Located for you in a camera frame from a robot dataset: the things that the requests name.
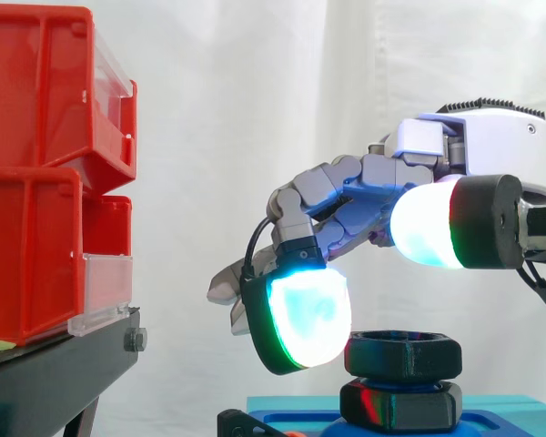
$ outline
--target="glowing fingertip sensor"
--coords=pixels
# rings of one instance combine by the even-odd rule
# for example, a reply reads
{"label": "glowing fingertip sensor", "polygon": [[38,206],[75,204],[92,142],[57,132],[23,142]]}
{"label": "glowing fingertip sensor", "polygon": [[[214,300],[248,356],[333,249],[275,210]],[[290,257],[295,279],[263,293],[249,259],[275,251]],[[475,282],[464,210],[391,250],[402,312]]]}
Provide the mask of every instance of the glowing fingertip sensor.
{"label": "glowing fingertip sensor", "polygon": [[258,355],[276,374],[319,366],[346,347],[351,307],[346,278],[334,269],[257,278],[243,290]]}

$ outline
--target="black hex nut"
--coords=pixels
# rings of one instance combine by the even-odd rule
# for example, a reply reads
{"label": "black hex nut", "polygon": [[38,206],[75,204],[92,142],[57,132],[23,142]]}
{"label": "black hex nut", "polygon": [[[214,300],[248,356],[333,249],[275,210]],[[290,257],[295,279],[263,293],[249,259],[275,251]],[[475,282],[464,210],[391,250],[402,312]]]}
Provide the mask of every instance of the black hex nut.
{"label": "black hex nut", "polygon": [[424,384],[461,374],[461,346],[443,334],[376,330],[352,332],[344,350],[353,376],[393,384]]}
{"label": "black hex nut", "polygon": [[353,425],[386,434],[450,432],[463,411],[461,388],[439,382],[433,391],[374,389],[358,378],[339,393],[342,417]]}

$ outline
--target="stacked bins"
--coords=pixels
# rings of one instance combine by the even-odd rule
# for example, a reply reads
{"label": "stacked bins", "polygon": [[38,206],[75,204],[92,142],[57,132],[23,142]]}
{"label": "stacked bins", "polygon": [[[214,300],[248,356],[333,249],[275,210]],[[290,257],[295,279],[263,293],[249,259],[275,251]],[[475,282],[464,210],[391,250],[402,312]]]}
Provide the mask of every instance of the stacked bins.
{"label": "stacked bins", "polygon": [[127,317],[136,97],[90,11],[0,5],[0,340]]}

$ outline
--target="black bracket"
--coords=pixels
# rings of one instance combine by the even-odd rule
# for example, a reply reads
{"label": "black bracket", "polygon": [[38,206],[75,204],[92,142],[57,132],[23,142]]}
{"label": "black bracket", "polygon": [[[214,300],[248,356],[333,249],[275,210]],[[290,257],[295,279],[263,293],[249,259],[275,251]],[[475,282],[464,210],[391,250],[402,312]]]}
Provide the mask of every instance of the black bracket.
{"label": "black bracket", "polygon": [[241,410],[225,410],[217,417],[217,437],[287,437]]}

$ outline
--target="blue glowing light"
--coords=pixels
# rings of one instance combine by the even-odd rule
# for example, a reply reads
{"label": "blue glowing light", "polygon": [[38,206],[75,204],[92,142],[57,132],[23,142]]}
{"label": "blue glowing light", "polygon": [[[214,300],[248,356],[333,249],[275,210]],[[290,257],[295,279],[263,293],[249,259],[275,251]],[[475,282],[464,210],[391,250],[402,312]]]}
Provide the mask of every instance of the blue glowing light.
{"label": "blue glowing light", "polygon": [[300,367],[336,358],[351,331],[346,278],[334,269],[314,269],[275,279],[268,302],[278,338]]}
{"label": "blue glowing light", "polygon": [[421,185],[402,195],[390,217],[390,233],[408,259],[460,269],[450,234],[450,198],[457,180]]}

